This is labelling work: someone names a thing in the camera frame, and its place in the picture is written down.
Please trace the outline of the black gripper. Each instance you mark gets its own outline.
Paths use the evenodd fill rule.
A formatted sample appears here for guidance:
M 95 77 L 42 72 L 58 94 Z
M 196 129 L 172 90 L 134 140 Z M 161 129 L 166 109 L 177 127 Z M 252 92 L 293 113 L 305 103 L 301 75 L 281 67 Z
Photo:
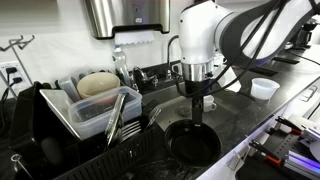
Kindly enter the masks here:
M 203 96 L 209 92 L 210 80 L 204 80 L 201 82 L 186 81 L 185 90 L 186 93 L 192 98 L 192 121 L 197 124 L 197 109 L 198 110 L 198 125 L 202 124 L 203 117 Z

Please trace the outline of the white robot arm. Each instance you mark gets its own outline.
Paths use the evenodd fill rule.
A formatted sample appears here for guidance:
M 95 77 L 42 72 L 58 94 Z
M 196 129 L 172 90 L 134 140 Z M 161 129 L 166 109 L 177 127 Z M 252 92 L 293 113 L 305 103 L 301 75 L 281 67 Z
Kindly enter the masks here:
M 267 0 L 235 12 L 204 0 L 185 8 L 179 19 L 182 76 L 181 94 L 192 99 L 192 121 L 202 124 L 203 97 L 221 76 L 213 74 L 214 53 L 229 67 L 245 69 L 275 57 L 312 16 L 320 0 Z

